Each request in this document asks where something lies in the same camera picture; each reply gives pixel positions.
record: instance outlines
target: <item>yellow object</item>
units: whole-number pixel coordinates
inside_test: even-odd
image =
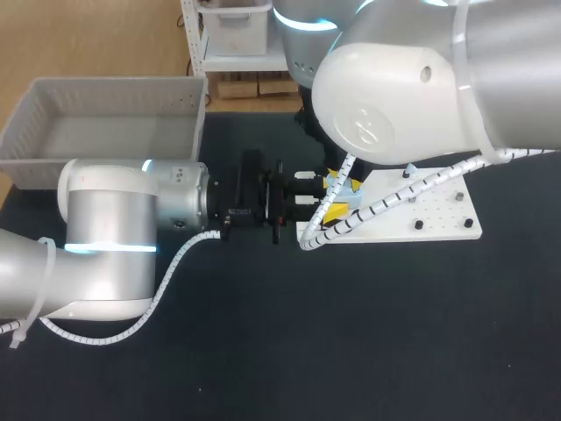
[[[327,224],[334,219],[338,219],[343,217],[349,212],[349,204],[348,203],[334,203],[330,206],[323,217],[323,223]]]
[[[362,186],[362,182],[358,182],[356,180],[351,180],[352,192],[356,193],[359,191],[360,187]]]

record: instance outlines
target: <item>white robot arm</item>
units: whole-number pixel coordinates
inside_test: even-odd
[[[561,144],[556,1],[274,4],[291,74],[313,81],[321,127],[357,158],[404,164],[481,150],[498,163],[498,147]]]

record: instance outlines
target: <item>white storage box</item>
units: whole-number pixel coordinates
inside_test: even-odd
[[[74,158],[196,161],[206,91],[203,77],[36,79],[0,134],[0,171],[56,189]]]
[[[262,55],[272,8],[272,0],[212,0],[197,10],[216,55]]]

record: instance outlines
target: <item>black table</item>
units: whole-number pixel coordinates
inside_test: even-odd
[[[210,114],[204,130],[214,174],[251,146],[289,172],[322,161],[289,115]],[[0,337],[0,419],[560,419],[560,174],[550,155],[469,175],[478,241],[304,253],[288,227],[279,246],[268,229],[204,242],[122,343],[36,325],[13,352]],[[14,190],[0,225],[61,245],[55,203]],[[158,279],[185,240],[160,236]],[[103,336],[130,322],[60,324]]]

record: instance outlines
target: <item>white mounting plate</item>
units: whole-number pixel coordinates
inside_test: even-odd
[[[418,169],[408,179],[403,178],[402,169],[373,171],[362,185],[360,207],[368,206],[392,193],[435,174],[442,168]],[[310,178],[313,172],[296,173],[296,178]],[[456,200],[457,193],[464,193],[464,200]],[[310,203],[311,196],[297,196],[298,204]],[[464,226],[473,220],[472,228]],[[415,222],[423,221],[423,228],[416,230]],[[305,222],[296,224],[297,238],[300,239]],[[477,218],[464,177],[457,177],[420,195],[416,202],[405,202],[382,213],[374,219],[355,228],[352,232],[331,241],[334,244],[387,243],[406,241],[446,241],[459,239],[479,239],[481,225]]]

